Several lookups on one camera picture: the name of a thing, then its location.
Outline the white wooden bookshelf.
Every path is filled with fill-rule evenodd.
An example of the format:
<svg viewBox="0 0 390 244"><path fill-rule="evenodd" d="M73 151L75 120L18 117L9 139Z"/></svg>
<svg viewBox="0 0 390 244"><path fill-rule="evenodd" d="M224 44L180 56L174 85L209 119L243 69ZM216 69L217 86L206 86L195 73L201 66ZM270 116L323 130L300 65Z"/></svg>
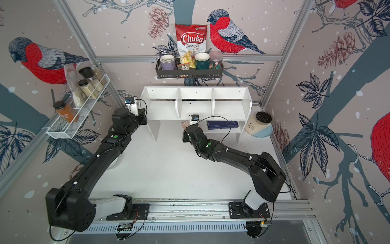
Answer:
<svg viewBox="0 0 390 244"><path fill-rule="evenodd" d="M232 129L240 141L252 108L252 98L247 87L233 86L146 86L141 99L148 107L148 129L157 140L162 121L189 121L193 114L205 133L226 133L224 129L209 130L208 120L237 121Z"/></svg>

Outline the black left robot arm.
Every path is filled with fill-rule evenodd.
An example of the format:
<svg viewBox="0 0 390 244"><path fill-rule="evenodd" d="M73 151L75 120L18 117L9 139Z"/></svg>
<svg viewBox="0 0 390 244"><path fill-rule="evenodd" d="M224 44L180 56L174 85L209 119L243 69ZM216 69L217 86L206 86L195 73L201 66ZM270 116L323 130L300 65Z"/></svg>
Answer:
<svg viewBox="0 0 390 244"><path fill-rule="evenodd" d="M96 153L83 168L61 188L52 188L45 197L50 226L82 232L93 222L96 207L89 201L94 186L111 163L130 143L132 134L147 125L147 109L134 115L127 108L116 109L112 126Z"/></svg>

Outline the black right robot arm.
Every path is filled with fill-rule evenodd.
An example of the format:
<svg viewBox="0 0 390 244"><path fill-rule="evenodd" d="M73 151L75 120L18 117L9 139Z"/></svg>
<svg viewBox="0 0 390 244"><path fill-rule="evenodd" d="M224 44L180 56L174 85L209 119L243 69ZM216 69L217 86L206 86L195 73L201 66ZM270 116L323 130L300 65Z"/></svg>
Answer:
<svg viewBox="0 0 390 244"><path fill-rule="evenodd" d="M220 141L207 138L196 124L184 129L183 142L189 142L196 154L205 160L225 163L250 175L255 191L262 199L258 203L245 201L245 204L253 210L257 210L265 201L274 203L285 185L285 173L274 158L265 151L258 155L228 147Z"/></svg>

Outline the white roll under arm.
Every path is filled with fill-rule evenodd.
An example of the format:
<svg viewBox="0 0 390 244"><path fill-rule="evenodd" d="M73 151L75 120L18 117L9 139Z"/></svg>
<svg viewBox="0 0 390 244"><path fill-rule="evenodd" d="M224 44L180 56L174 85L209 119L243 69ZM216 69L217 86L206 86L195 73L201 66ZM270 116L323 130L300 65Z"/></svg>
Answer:
<svg viewBox="0 0 390 244"><path fill-rule="evenodd" d="M107 168L107 170L113 170L121 163L121 155L119 155Z"/></svg>

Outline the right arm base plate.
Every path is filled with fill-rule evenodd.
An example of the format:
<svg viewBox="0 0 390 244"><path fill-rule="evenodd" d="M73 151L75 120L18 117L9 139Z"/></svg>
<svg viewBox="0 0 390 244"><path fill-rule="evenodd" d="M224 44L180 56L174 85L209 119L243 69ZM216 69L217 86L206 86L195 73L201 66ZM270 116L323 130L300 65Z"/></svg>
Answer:
<svg viewBox="0 0 390 244"><path fill-rule="evenodd" d="M268 219L271 213L265 202L257 210L253 210L244 202L229 202L229 215L231 219Z"/></svg>

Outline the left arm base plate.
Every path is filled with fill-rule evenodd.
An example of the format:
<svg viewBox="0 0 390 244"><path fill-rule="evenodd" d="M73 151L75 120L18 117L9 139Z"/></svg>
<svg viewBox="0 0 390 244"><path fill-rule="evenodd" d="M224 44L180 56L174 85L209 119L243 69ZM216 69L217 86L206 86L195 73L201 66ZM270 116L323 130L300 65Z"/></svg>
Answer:
<svg viewBox="0 0 390 244"><path fill-rule="evenodd" d="M132 209L128 210L125 208L120 213L115 213L106 217L107 221L124 221L124 220L135 220L140 221L146 220L149 214L150 204L133 204Z"/></svg>

